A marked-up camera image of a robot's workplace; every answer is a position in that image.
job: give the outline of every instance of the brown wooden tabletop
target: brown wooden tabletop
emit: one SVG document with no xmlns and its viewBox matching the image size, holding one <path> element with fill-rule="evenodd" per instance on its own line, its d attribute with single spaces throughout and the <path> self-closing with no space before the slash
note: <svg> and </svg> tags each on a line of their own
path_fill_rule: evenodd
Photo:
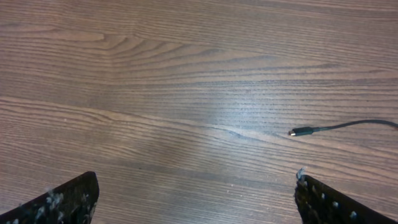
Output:
<svg viewBox="0 0 398 224">
<path fill-rule="evenodd" d="M 301 223 L 295 173 L 398 220 L 396 0 L 0 0 L 0 211 L 85 171 L 93 223 Z"/>
</svg>

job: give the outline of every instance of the wood plank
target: wood plank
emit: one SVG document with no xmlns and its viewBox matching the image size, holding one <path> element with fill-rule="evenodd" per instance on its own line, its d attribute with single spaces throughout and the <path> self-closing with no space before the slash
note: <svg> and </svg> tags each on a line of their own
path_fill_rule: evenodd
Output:
<svg viewBox="0 0 398 224">
<path fill-rule="evenodd" d="M 0 21 L 397 68 L 395 0 L 0 2 Z"/>
<path fill-rule="evenodd" d="M 0 210 L 86 171 L 96 223 L 300 223 L 294 174 L 397 219 L 394 71 L 123 35 L 0 27 Z"/>
</svg>

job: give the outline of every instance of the wood grain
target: wood grain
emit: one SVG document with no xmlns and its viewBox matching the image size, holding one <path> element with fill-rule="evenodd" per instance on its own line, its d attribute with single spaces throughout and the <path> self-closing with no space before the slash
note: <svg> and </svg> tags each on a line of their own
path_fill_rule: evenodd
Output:
<svg viewBox="0 0 398 224">
<path fill-rule="evenodd" d="M 398 122 L 395 6 L 0 1 L 0 210 L 93 170 L 95 223 L 300 223 L 307 166 L 397 220 L 394 129 L 287 136 Z"/>
</svg>

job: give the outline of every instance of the black cord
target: black cord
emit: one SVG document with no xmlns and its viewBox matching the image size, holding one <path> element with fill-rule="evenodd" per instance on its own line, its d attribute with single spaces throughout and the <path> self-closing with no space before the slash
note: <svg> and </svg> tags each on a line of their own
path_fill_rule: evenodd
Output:
<svg viewBox="0 0 398 224">
<path fill-rule="evenodd" d="M 384 120 L 379 120 L 379 119 L 369 119 L 369 120 L 361 120 L 361 121 L 353 121 L 345 124 L 339 124 L 336 126 L 329 126 L 329 127 L 317 127 L 317 128 L 311 128 L 311 127 L 304 127 L 304 128 L 295 128 L 291 131 L 289 131 L 290 136 L 302 136 L 306 134 L 312 134 L 317 131 L 327 131 L 327 130 L 332 130 L 332 129 L 337 129 L 337 128 L 343 128 L 355 124 L 363 124 L 363 123 L 372 123 L 372 124 L 385 124 L 389 125 L 395 128 L 398 128 L 398 124 L 391 122 L 391 121 L 384 121 Z"/>
</svg>

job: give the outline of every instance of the black object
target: black object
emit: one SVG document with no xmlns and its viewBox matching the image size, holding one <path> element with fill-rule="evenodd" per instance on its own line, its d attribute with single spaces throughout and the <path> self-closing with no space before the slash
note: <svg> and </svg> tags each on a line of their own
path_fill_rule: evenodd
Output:
<svg viewBox="0 0 398 224">
<path fill-rule="evenodd" d="M 337 129 L 337 128 L 343 128 L 347 126 L 351 126 L 354 124 L 363 124 L 363 123 L 373 123 L 373 124 L 385 124 L 389 125 L 395 128 L 398 128 L 398 124 L 391 122 L 391 121 L 384 121 L 384 120 L 379 120 L 379 119 L 368 119 L 368 120 L 361 120 L 361 121 L 353 121 L 345 124 L 339 124 L 336 126 L 329 126 L 329 127 L 317 127 L 317 128 L 312 128 L 312 127 L 304 127 L 304 128 L 295 128 L 291 131 L 289 131 L 290 136 L 303 136 L 306 134 L 312 134 L 317 131 L 327 131 L 327 130 L 332 130 L 332 129 Z"/>
<path fill-rule="evenodd" d="M 397 224 L 309 175 L 297 178 L 294 196 L 304 224 Z"/>
<path fill-rule="evenodd" d="M 85 172 L 0 215 L 0 224 L 89 224 L 99 195 L 95 173 Z"/>
</svg>

